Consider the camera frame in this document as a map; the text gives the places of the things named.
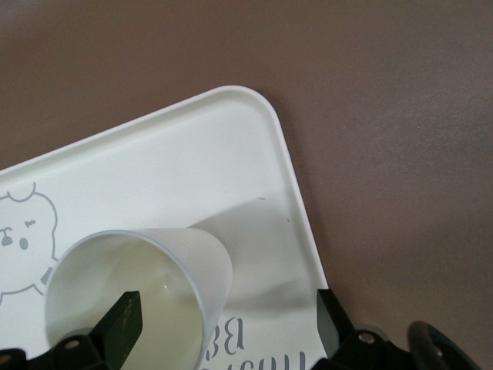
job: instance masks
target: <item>cartoon dog drawing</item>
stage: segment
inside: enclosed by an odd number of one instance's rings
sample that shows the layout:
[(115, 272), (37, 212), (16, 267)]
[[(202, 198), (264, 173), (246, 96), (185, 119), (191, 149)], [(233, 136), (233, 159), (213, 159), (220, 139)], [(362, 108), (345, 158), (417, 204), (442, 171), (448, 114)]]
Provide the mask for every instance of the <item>cartoon dog drawing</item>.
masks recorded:
[(56, 263), (53, 202), (36, 191), (0, 197), (0, 304), (4, 296), (34, 288), (43, 294)]

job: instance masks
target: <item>brown table surface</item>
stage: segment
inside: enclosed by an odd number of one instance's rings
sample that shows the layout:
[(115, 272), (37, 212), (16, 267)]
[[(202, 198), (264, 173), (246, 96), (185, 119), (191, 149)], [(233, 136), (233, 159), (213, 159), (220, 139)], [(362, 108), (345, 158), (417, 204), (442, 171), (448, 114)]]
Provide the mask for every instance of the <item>brown table surface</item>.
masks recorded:
[(229, 84), (278, 112), (350, 316), (493, 368), (493, 3), (2, 2), (0, 168)]

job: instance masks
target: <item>white plastic cup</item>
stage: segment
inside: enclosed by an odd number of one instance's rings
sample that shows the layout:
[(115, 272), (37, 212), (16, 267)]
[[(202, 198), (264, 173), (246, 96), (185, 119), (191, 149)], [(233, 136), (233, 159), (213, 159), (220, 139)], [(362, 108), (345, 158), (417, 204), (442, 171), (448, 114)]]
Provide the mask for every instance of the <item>white plastic cup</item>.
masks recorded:
[(88, 332), (125, 291), (139, 291), (143, 332), (122, 370), (197, 369), (233, 280), (230, 256), (197, 229), (108, 230), (78, 241), (48, 282), (50, 345)]

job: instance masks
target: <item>metal screw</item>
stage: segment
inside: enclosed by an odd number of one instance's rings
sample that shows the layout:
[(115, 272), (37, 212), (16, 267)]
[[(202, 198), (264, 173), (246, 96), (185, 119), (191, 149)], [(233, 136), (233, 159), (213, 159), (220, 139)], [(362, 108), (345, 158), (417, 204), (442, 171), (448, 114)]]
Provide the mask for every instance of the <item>metal screw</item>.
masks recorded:
[(0, 365), (6, 364), (11, 360), (12, 356), (8, 353), (0, 356)]
[(73, 348), (77, 347), (78, 345), (80, 345), (80, 341), (77, 339), (73, 339), (73, 340), (67, 341), (65, 343), (65, 349), (73, 349)]
[(375, 343), (375, 337), (370, 333), (361, 333), (357, 337), (360, 339), (360, 341), (366, 343), (367, 345), (372, 345), (373, 343)]

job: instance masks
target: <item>white tray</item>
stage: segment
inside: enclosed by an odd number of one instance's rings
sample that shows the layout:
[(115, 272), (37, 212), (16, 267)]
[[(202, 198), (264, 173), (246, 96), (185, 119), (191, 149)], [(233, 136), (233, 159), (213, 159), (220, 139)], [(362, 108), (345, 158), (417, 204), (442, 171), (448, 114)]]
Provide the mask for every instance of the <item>white tray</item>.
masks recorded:
[(324, 356), (327, 283), (280, 123), (239, 86), (0, 172), (0, 348), (48, 349), (43, 281), (71, 244), (143, 227), (197, 227), (230, 252), (233, 288), (202, 368), (304, 370)]

